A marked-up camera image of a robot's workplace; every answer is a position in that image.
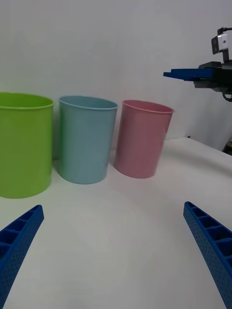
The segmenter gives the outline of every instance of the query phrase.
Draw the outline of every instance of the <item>blue cup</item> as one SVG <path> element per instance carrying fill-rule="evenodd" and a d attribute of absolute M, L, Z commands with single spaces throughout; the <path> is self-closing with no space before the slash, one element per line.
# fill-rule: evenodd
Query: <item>blue cup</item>
<path fill-rule="evenodd" d="M 88 184 L 105 178 L 117 108 L 100 98 L 59 98 L 59 169 L 64 179 Z"/>

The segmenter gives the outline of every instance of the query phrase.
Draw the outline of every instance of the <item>white table surface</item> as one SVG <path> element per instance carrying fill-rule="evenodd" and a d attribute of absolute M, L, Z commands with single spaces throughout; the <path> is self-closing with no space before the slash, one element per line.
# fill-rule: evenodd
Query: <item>white table surface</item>
<path fill-rule="evenodd" d="M 43 193 L 0 198 L 0 229 L 37 204 L 45 216 L 4 309 L 225 309 L 186 200 L 232 230 L 232 157 L 168 140 L 153 178 L 110 164 L 102 182 L 76 185 L 54 169 Z"/>

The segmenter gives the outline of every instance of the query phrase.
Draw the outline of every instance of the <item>cylindrical container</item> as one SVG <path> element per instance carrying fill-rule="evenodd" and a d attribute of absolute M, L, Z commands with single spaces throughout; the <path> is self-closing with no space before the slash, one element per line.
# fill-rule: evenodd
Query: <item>cylindrical container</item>
<path fill-rule="evenodd" d="M 30 197 L 51 183 L 51 99 L 0 93 L 0 196 Z"/>
<path fill-rule="evenodd" d="M 155 174 L 174 110 L 156 103 L 123 101 L 115 168 L 134 178 Z"/>
<path fill-rule="evenodd" d="M 60 174 L 72 183 L 97 183 L 109 161 L 118 105 L 82 96 L 59 98 Z"/>

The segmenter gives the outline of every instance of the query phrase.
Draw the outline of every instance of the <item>green cup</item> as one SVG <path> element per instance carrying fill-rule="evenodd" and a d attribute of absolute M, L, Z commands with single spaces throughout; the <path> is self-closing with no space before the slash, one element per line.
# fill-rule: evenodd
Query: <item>green cup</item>
<path fill-rule="evenodd" d="M 30 197 L 51 183 L 51 99 L 0 93 L 0 196 Z"/>

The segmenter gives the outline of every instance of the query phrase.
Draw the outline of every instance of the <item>white wall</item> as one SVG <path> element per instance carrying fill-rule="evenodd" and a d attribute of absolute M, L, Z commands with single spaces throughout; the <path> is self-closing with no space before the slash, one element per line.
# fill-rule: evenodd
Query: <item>white wall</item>
<path fill-rule="evenodd" d="M 231 0 L 1 0 L 0 91 L 155 101 L 176 110 L 168 138 L 222 149 L 232 104 L 162 74 L 221 60 L 210 41 L 231 12 Z M 56 103 L 55 154 L 57 116 Z"/>

